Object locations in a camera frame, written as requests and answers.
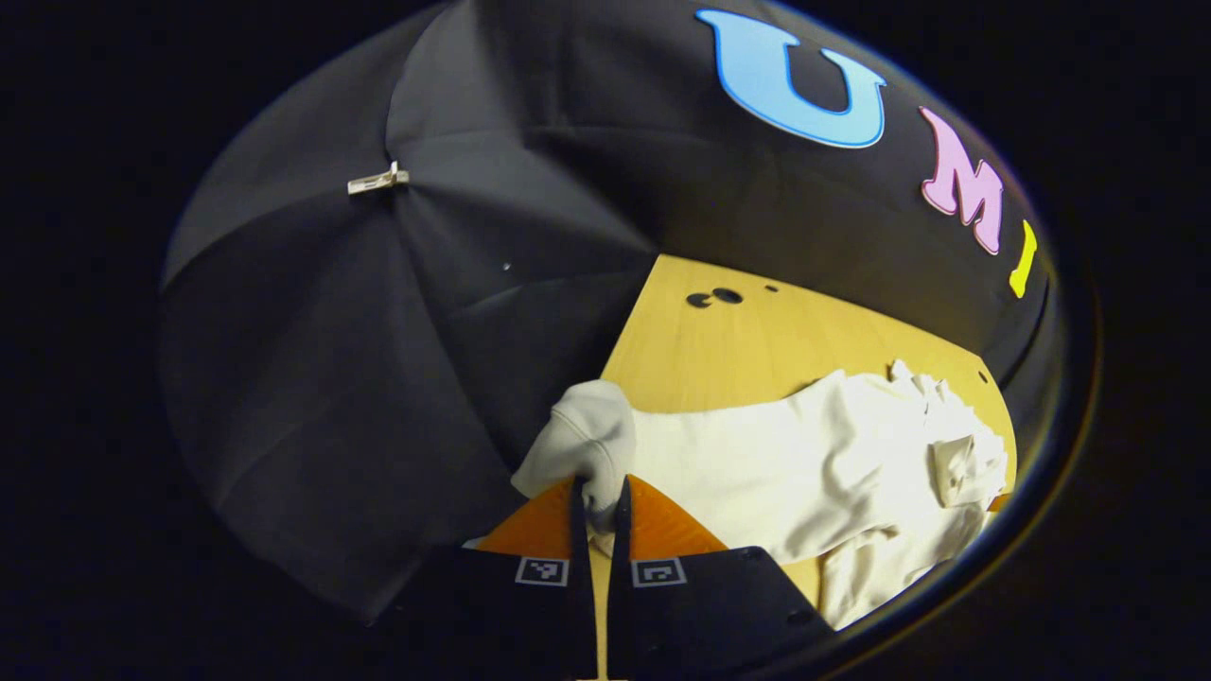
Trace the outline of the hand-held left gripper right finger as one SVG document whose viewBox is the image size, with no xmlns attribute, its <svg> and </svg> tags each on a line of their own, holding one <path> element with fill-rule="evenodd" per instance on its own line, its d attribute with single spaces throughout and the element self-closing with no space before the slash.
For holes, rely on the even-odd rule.
<svg viewBox="0 0 1211 681">
<path fill-rule="evenodd" d="M 761 546 L 727 546 L 639 476 L 624 479 L 608 588 L 608 677 L 741 680 L 836 630 Z"/>
</svg>

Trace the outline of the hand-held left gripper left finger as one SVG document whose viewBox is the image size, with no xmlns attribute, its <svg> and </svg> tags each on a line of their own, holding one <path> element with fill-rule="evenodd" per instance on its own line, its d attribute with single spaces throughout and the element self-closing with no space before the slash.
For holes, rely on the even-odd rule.
<svg viewBox="0 0 1211 681">
<path fill-rule="evenodd" d="M 377 680 L 579 680 L 598 673 L 582 482 L 527 500 L 474 548 L 438 546 L 377 628 Z"/>
</svg>

